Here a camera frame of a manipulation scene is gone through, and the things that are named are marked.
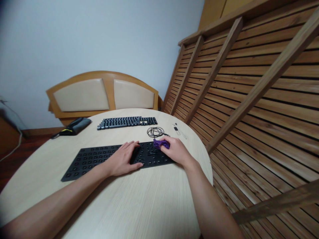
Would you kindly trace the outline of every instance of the keycap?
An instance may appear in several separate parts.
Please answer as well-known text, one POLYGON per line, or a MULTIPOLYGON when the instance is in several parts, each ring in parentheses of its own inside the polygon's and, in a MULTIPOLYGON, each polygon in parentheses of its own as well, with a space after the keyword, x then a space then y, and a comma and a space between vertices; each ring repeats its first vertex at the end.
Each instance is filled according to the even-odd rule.
POLYGON ((122 128, 122 127, 127 127, 127 124, 119 124, 119 125, 111 125, 109 128, 122 128))

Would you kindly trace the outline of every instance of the black bag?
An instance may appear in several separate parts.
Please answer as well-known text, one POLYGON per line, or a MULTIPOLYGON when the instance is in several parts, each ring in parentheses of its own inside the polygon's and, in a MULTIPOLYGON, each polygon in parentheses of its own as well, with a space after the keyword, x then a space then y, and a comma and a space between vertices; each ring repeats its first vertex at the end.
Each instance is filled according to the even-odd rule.
POLYGON ((70 123, 64 130, 60 131, 59 133, 53 135, 51 139, 55 139, 60 135, 77 135, 83 129, 85 129, 89 124, 91 124, 92 120, 84 117, 80 117, 70 123))

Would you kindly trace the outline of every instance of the chair backrest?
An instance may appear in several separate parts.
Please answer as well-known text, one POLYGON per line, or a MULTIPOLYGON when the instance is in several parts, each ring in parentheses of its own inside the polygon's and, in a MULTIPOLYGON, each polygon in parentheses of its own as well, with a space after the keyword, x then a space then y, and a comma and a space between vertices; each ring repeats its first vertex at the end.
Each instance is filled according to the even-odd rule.
POLYGON ((47 90, 56 118, 89 117, 126 108, 158 110, 159 93, 143 81, 113 71, 76 75, 47 90))

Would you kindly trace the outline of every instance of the beige cushion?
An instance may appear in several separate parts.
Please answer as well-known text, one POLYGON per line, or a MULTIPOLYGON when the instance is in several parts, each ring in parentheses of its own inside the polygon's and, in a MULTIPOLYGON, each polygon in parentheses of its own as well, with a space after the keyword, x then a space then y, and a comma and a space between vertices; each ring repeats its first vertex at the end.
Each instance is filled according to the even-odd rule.
POLYGON ((53 93, 63 112, 109 110, 102 79, 76 82, 53 93))
POLYGON ((114 79, 115 108, 154 108, 154 93, 132 82, 114 79))

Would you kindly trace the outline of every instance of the light wood tabletop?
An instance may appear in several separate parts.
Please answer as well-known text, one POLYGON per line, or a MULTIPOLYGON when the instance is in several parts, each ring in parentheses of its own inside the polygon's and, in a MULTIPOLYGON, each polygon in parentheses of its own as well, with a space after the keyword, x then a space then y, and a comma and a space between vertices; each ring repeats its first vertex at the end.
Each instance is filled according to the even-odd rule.
MULTIPOLYGON (((196 133, 179 119, 148 109, 114 110, 90 117, 77 136, 60 136, 42 145, 19 168, 0 194, 1 225, 71 182, 61 178, 81 148, 149 142, 152 126, 97 131, 105 118, 155 117, 166 134, 179 138, 213 183, 210 160, 196 133), (186 135, 177 135, 177 123, 186 135)), ((84 202, 57 238, 198 238, 200 230, 187 176, 178 164, 140 169, 107 178, 84 202)))

